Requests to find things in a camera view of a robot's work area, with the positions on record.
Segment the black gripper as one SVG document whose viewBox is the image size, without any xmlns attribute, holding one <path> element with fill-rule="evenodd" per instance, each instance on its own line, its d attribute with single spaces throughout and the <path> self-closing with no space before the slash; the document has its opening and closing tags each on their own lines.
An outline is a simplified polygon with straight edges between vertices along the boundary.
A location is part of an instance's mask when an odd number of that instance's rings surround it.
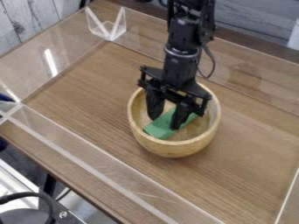
<svg viewBox="0 0 299 224">
<path fill-rule="evenodd" d="M 201 50 L 176 52 L 165 47 L 164 52 L 162 68 L 140 67 L 137 86 L 145 91 L 146 114 L 152 120 L 164 112 L 166 101 L 176 105 L 170 129 L 177 130 L 190 113 L 204 115 L 212 96 L 195 80 Z"/>
</svg>

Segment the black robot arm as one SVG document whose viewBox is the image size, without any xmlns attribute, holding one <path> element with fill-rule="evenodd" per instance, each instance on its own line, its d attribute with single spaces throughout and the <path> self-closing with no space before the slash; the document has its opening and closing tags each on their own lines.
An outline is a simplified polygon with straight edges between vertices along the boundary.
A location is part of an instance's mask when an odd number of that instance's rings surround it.
<svg viewBox="0 0 299 224">
<path fill-rule="evenodd" d="M 156 119 L 164 103 L 176 105 L 169 128 L 177 130 L 189 115 L 203 116 L 211 93 L 197 84 L 196 76 L 207 43 L 213 40 L 215 0 L 168 0 L 168 40 L 161 68 L 141 66 L 137 86 L 145 91 L 146 114 Z"/>
</svg>

